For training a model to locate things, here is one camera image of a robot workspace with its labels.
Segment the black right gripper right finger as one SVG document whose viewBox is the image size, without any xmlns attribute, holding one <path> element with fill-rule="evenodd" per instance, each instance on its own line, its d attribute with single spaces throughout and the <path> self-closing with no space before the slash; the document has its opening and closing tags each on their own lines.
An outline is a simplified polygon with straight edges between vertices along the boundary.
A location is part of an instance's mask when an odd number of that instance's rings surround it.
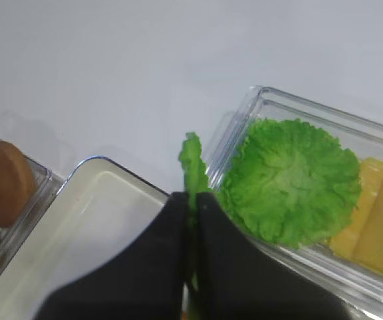
<svg viewBox="0 0 383 320">
<path fill-rule="evenodd" d="M 198 287 L 202 319 L 349 319 L 341 300 L 256 248 L 200 193 Z"/>
</svg>

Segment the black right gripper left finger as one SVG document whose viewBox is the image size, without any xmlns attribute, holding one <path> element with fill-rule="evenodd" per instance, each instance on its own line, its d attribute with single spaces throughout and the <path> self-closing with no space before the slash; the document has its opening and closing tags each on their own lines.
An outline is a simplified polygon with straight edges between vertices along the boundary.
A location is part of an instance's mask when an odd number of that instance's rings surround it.
<svg viewBox="0 0 383 320">
<path fill-rule="evenodd" d="M 52 292 L 36 319 L 180 319 L 187 249 L 186 193 L 172 193 L 121 253 Z"/>
</svg>

